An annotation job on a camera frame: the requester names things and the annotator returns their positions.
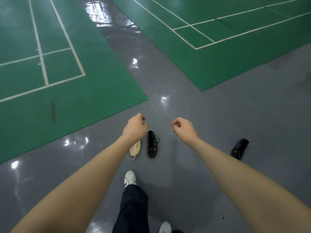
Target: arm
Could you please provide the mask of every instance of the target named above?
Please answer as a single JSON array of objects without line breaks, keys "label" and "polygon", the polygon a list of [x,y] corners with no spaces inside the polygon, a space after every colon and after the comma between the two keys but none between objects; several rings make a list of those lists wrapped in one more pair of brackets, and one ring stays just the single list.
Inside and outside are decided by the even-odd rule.
[{"label": "arm", "polygon": [[145,119],[132,117],[115,143],[49,193],[11,232],[85,232],[126,151],[146,135]]},{"label": "arm", "polygon": [[190,121],[177,118],[172,126],[255,232],[311,232],[311,210],[286,189],[202,141]]}]

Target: black shoe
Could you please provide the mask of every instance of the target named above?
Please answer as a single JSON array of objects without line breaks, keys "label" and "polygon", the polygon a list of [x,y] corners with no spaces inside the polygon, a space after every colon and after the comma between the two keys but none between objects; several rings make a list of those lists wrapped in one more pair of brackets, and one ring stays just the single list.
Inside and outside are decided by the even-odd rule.
[{"label": "black shoe", "polygon": [[153,131],[149,131],[147,133],[147,154],[149,158],[154,158],[158,151],[158,143],[160,142],[160,138],[158,137],[159,141],[156,141],[156,135]]},{"label": "black shoe", "polygon": [[241,160],[248,144],[249,144],[249,141],[247,139],[243,138],[239,140],[236,146],[231,151],[231,156],[238,160]]}]

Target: gray floor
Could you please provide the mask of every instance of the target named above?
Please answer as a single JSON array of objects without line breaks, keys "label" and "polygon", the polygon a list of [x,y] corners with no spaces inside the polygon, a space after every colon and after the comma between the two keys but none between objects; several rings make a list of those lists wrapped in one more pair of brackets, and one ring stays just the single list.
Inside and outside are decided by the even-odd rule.
[{"label": "gray floor", "polygon": [[87,232],[111,232],[128,170],[149,195],[151,233],[163,221],[185,233],[249,232],[197,154],[172,133],[176,117],[191,120],[202,139],[226,153],[247,138],[243,162],[311,207],[311,44],[200,92],[110,0],[79,1],[102,6],[92,15],[103,11],[106,20],[96,24],[149,101],[1,164],[1,232],[114,142],[138,112],[161,139],[158,155],[147,157],[143,139],[137,159],[124,158]]}]

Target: pant leg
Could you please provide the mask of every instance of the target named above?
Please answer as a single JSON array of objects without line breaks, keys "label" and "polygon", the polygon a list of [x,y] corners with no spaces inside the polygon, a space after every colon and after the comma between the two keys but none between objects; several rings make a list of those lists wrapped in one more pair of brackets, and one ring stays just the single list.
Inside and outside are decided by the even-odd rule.
[{"label": "pant leg", "polygon": [[172,233],[184,233],[184,232],[181,230],[173,230]]},{"label": "pant leg", "polygon": [[149,233],[148,196],[137,185],[128,185],[112,233]]}]

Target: person's right arm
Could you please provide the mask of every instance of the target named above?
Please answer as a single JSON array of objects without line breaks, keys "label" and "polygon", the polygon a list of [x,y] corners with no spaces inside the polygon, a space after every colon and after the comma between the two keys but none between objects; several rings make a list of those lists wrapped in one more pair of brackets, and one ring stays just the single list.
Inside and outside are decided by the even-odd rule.
[{"label": "person's right arm", "polygon": [[311,232],[311,209],[285,188],[201,140],[190,121],[177,118],[172,126],[255,232]]}]

